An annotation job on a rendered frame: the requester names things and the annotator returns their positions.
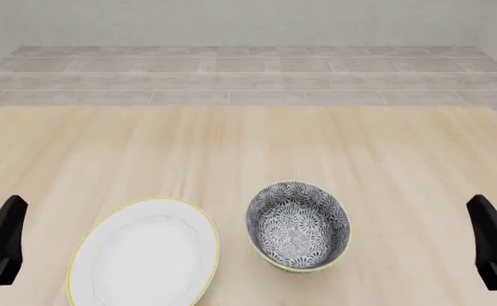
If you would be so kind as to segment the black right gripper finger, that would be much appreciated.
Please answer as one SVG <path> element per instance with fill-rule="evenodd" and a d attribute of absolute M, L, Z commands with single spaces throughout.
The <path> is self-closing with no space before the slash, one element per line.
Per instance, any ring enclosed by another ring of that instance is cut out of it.
<path fill-rule="evenodd" d="M 466 204 L 471 220 L 476 265 L 497 264 L 497 210 L 484 195 L 473 196 Z"/>

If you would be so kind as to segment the white plate with yellow rim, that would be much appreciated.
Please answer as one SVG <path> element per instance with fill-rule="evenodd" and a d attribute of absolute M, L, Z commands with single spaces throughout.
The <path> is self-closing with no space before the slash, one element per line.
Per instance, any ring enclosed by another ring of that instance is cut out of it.
<path fill-rule="evenodd" d="M 217 229 L 192 203 L 135 201 L 98 221 L 67 273 L 70 306 L 195 306 L 219 261 Z"/>

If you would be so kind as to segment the black floral patterned bowl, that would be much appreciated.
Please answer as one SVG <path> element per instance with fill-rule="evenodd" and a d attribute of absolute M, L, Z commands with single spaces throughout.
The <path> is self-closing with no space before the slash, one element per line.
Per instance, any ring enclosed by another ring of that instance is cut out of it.
<path fill-rule="evenodd" d="M 320 187 L 295 180 L 256 193 L 246 211 L 246 231 L 266 262 L 297 274 L 329 268 L 351 238 L 341 203 Z"/>

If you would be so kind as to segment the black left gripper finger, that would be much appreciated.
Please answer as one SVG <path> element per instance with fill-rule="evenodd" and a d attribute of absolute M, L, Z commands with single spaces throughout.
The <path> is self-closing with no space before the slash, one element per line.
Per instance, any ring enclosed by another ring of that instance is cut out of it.
<path fill-rule="evenodd" d="M 22 264 L 21 235 L 28 204 L 19 196 L 10 196 L 0 208 L 0 262 L 4 258 Z"/>

